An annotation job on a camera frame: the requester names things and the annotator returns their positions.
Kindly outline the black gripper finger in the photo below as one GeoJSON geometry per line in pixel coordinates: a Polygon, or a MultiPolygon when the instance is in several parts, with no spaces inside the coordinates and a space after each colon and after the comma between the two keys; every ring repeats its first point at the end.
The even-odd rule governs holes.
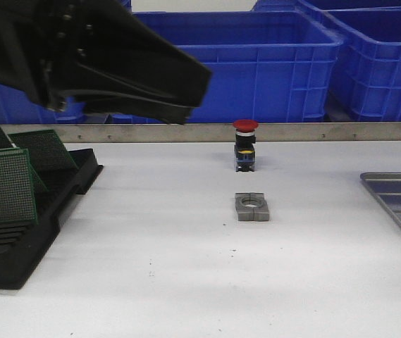
{"type": "Polygon", "coordinates": [[[117,1],[83,1],[75,20],[73,91],[201,106],[211,71],[117,1]]]}
{"type": "Polygon", "coordinates": [[[84,102],[82,111],[87,115],[120,113],[152,118],[166,124],[185,124],[193,110],[193,95],[185,94],[174,100],[162,101],[61,88],[61,96],[73,96],[76,101],[84,102]]]}

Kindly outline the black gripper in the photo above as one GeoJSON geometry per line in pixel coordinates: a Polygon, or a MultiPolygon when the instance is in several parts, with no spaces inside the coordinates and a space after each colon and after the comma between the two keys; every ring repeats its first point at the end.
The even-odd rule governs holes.
{"type": "Polygon", "coordinates": [[[25,93],[34,104],[66,110],[80,94],[62,88],[60,65],[75,59],[68,45],[90,1],[0,1],[0,84],[25,93]]]}

